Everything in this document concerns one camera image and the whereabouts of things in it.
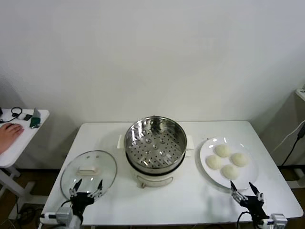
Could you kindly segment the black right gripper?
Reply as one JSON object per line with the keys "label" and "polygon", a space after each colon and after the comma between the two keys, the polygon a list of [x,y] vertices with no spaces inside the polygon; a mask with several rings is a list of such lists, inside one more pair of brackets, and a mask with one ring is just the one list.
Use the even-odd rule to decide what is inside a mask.
{"label": "black right gripper", "polygon": [[250,188],[256,196],[245,196],[237,190],[232,181],[230,181],[230,184],[231,196],[236,202],[240,202],[240,206],[248,209],[252,221],[261,221],[269,218],[263,210],[264,194],[259,192],[256,186],[249,182]]}

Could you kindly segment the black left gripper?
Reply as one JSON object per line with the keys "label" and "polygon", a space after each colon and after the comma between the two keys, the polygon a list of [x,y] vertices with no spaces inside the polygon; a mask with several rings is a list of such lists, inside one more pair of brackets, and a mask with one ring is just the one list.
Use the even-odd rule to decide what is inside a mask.
{"label": "black left gripper", "polygon": [[103,195],[103,179],[98,184],[97,189],[92,193],[77,192],[82,179],[74,184],[73,188],[69,189],[69,195],[72,203],[72,212],[74,215],[82,215],[87,206],[93,205],[94,200],[100,198]]}

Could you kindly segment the person's bare hand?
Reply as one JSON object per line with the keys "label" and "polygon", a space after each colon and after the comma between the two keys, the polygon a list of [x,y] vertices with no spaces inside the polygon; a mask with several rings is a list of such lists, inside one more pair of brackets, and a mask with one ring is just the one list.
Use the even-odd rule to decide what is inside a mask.
{"label": "person's bare hand", "polygon": [[0,127],[0,153],[3,154],[23,133],[20,124],[6,123]]}

